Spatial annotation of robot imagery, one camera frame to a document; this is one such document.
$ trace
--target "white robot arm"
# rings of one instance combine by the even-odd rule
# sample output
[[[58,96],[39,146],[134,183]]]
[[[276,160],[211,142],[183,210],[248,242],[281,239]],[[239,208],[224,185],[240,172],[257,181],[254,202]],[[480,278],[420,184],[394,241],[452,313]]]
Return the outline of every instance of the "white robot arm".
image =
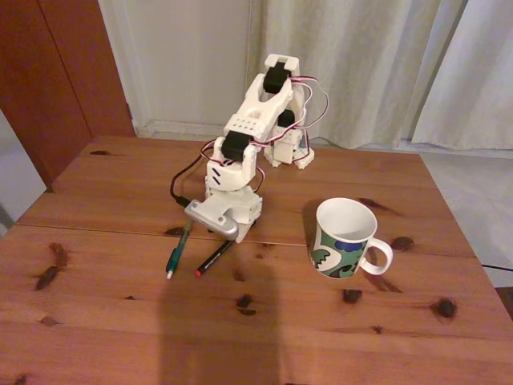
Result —
[[[213,143],[205,201],[193,200],[185,209],[194,221],[237,243],[261,214],[262,198],[248,185],[258,168],[257,153],[265,148],[265,157],[274,167],[293,162],[304,168],[314,158],[308,142],[305,146],[301,141],[303,130],[294,129],[306,113],[303,87],[291,80],[299,76],[299,60],[270,55],[265,66],[267,74],[256,76],[224,127],[225,136]]]

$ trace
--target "black cable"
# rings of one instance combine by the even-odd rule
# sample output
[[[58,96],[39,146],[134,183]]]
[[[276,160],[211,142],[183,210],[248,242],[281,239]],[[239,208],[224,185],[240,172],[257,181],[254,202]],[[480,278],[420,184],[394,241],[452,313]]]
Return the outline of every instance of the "black cable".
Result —
[[[190,170],[192,167],[194,167],[194,165],[196,163],[198,163],[200,161],[200,159],[202,158],[201,155],[199,155],[197,158],[194,159],[194,161],[189,165],[187,166],[186,168],[184,168],[182,171],[178,172],[174,177],[173,179],[171,180],[171,186],[169,186],[169,193],[171,194],[171,196],[175,199],[176,203],[179,204],[180,206],[184,206],[184,207],[187,207],[189,205],[189,203],[191,203],[191,200],[190,199],[187,199],[186,197],[182,197],[181,195],[176,195],[175,194],[175,182],[176,180],[184,173],[184,172],[187,172],[188,170]]]
[[[493,265],[481,265],[482,267],[488,267],[490,269],[497,269],[497,270],[505,270],[505,271],[513,271],[513,269],[508,269],[507,267],[500,267],[500,266],[493,266]]]

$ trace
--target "floor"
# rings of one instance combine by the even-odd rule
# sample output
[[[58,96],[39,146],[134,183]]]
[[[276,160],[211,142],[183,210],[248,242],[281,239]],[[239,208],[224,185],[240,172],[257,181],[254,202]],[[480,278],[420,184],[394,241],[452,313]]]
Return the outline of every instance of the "floor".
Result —
[[[422,154],[450,210],[483,264],[513,268],[513,159]],[[513,272],[486,269],[495,287]]]

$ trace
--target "wood knot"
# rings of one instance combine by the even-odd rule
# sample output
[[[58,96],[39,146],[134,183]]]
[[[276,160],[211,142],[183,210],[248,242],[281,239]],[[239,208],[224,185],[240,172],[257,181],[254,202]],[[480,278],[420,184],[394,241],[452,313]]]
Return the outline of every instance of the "wood knot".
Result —
[[[372,330],[374,330],[374,333],[381,334],[383,333],[383,328],[379,325],[370,327]]]
[[[26,385],[26,375],[19,375],[14,380],[13,385]]]
[[[57,277],[59,271],[60,268],[58,266],[50,266],[46,269],[45,272],[39,276],[39,280],[35,284],[35,290],[43,290],[45,287],[48,287]]]
[[[91,152],[89,152],[89,155],[116,156],[116,154],[113,154],[112,152],[105,151],[105,150],[91,151]]]
[[[247,309],[251,302],[253,302],[251,295],[244,294],[236,301],[237,311],[243,315],[255,315],[257,313],[256,310]]]
[[[344,289],[343,299],[345,303],[356,303],[361,297],[361,290]]]
[[[383,210],[383,211],[389,211],[390,209],[386,206],[380,205],[378,202],[373,201],[369,198],[358,198],[360,203],[364,204],[365,206],[372,207],[373,209]]]
[[[66,267],[70,261],[70,254],[64,249],[64,246],[57,242],[48,245],[48,249],[54,254],[55,265],[58,267]]]
[[[184,235],[184,228],[173,227],[172,229],[164,231],[164,235],[167,235],[169,237],[181,237],[182,235]]]
[[[240,270],[237,268],[233,269],[232,271],[233,279],[235,279],[237,282],[244,282],[246,279],[244,278],[244,275]]]
[[[431,310],[435,315],[439,315],[444,318],[453,318],[456,315],[458,307],[449,298],[441,298],[430,306]]]
[[[44,326],[55,326],[58,325],[60,322],[57,322],[55,318],[47,315],[39,320],[40,323],[42,323]]]
[[[251,302],[253,302],[253,298],[249,294],[244,294],[242,297],[237,299],[237,307],[248,307]]]
[[[397,237],[392,241],[390,246],[392,246],[394,250],[407,251],[414,247],[414,245],[414,240],[410,237]]]

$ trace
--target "mug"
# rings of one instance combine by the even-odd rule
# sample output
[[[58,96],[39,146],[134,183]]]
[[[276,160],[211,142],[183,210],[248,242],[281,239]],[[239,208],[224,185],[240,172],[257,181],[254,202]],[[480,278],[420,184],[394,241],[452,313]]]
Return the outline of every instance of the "mug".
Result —
[[[349,278],[358,267],[379,275],[386,272],[394,253],[384,241],[373,238],[378,220],[369,208],[347,198],[332,198],[317,208],[317,231],[310,253],[313,267],[326,277]],[[386,255],[386,264],[376,266],[366,260],[369,247]]]

